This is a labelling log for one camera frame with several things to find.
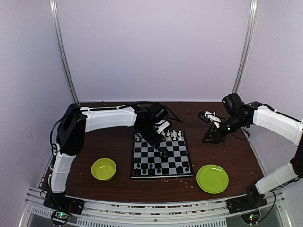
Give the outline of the black and grey chessboard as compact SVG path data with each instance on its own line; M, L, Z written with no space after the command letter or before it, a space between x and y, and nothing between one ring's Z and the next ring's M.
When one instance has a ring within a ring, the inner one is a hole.
M193 164L184 131L167 130L158 148L140 134L133 139L131 179L181 178L194 176Z

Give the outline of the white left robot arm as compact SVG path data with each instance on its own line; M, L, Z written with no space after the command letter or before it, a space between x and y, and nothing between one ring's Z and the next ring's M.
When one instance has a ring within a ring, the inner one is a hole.
M50 142L53 157L49 166L44 206L64 212L83 207L83 200L69 199L65 191L72 163L84 148L86 133L107 128L132 127L150 145L159 147L164 139L162 131L171 125L170 114L174 121L182 121L171 109L159 102L140 101L106 107L69 105L64 116L52 127L57 135L56 140Z

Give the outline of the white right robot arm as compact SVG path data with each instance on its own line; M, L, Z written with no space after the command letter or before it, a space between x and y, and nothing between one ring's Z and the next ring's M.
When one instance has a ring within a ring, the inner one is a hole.
M200 111L198 118L211 126L203 136L205 144L222 144L226 137L239 129L253 126L250 143L258 152L261 149L277 154L276 168L247 187L246 195L228 200L232 207L242 205L252 209L261 205L264 196L303 177L303 122L278 111L269 104L253 101L244 103L237 93L222 99L227 117L216 112Z

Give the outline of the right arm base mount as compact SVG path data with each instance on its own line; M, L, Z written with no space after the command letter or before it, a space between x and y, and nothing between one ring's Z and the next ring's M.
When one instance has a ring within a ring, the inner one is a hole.
M264 194L260 194L254 182L247 187L246 195L228 199L226 201L230 214L244 212L267 205Z

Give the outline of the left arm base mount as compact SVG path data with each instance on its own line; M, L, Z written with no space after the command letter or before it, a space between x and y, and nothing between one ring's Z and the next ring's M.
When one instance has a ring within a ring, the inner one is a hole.
M40 192L40 196L44 199L45 207L67 214L81 215L85 204L84 200L67 197L64 192L54 193L49 186Z

